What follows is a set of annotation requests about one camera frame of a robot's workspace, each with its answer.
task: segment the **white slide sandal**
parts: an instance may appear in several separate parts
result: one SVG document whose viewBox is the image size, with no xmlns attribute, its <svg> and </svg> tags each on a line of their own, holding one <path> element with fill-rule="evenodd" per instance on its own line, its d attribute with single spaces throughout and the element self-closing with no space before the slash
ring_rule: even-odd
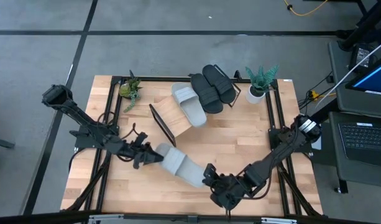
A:
<svg viewBox="0 0 381 224">
<path fill-rule="evenodd" d="M 204 170 L 201 166 L 193 162 L 181 150 L 170 146 L 166 143 L 161 143 L 155 151 L 164 157 L 159 164 L 169 173 L 182 178 L 194 187 L 204 186 Z"/>
<path fill-rule="evenodd" d="M 171 87 L 172 96 L 182 109 L 193 127 L 202 127 L 207 122 L 207 116 L 201 107 L 198 95 L 190 84 L 174 83 Z"/>
</svg>

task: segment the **slipper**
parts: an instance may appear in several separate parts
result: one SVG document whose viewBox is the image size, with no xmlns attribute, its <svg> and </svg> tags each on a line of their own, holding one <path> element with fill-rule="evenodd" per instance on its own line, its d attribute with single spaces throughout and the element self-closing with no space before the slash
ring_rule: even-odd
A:
<svg viewBox="0 0 381 224">
<path fill-rule="evenodd" d="M 204 170 L 201 166 L 193 162 L 181 150 L 170 146 L 166 143 L 161 143 L 155 151 L 164 157 L 159 164 L 169 173 L 182 178 L 184 181 L 195 187 L 204 186 Z"/>
<path fill-rule="evenodd" d="M 201 106 L 205 112 L 216 114 L 223 110 L 223 104 L 219 100 L 216 89 L 208 83 L 204 75 L 200 73 L 191 75 L 190 83 L 200 98 Z"/>
<path fill-rule="evenodd" d="M 232 85 L 232 81 L 222 75 L 214 66 L 206 65 L 203 68 L 203 75 L 208 83 L 216 88 L 219 98 L 223 103 L 232 103 L 236 97 L 236 91 Z"/>
<path fill-rule="evenodd" d="M 207 116 L 201 107 L 198 95 L 189 84 L 174 83 L 171 92 L 192 126 L 201 127 L 207 123 Z"/>
</svg>

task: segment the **black slide sandal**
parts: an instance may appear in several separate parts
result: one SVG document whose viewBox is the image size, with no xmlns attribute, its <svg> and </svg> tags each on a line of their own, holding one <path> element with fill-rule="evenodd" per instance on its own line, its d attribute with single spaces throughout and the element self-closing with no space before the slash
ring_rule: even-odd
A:
<svg viewBox="0 0 381 224">
<path fill-rule="evenodd" d="M 210 114 L 216 114 L 223 110 L 223 104 L 219 100 L 219 95 L 215 89 L 212 87 L 204 75 L 198 73 L 191 75 L 190 78 L 191 87 L 197 93 L 201 106 L 204 111 Z"/>
<path fill-rule="evenodd" d="M 236 97 L 236 91 L 232 81 L 222 75 L 214 66 L 206 65 L 203 68 L 203 75 L 208 83 L 216 88 L 219 98 L 223 103 L 232 103 Z"/>
</svg>

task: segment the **white pot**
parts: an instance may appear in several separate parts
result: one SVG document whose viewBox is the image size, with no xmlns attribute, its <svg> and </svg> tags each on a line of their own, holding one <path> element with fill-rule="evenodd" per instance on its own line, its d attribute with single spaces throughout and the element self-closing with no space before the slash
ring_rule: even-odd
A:
<svg viewBox="0 0 381 224">
<path fill-rule="evenodd" d="M 248 93 L 246 94 L 246 99 L 248 102 L 252 104 L 257 104 L 262 101 L 263 98 L 265 98 L 266 93 L 264 93 L 262 96 L 254 96 L 251 94 L 251 86 L 248 88 Z"/>
</svg>

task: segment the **monitor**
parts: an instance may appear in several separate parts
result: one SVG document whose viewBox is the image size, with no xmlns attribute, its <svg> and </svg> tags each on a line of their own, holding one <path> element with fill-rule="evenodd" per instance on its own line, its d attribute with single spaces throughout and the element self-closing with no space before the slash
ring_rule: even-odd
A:
<svg viewBox="0 0 381 224">
<path fill-rule="evenodd" d="M 346 88 L 381 95 L 381 59 L 367 72 L 350 81 Z"/>
</svg>

